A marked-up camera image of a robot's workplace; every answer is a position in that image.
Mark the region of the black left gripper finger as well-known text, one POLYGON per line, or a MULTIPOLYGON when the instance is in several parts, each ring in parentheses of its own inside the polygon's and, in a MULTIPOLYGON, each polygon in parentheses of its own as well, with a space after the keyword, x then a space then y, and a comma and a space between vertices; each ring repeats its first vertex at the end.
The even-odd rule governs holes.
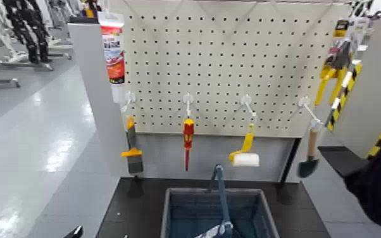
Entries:
POLYGON ((64 238, 81 238, 84 233, 83 226, 79 225, 64 236, 64 238))

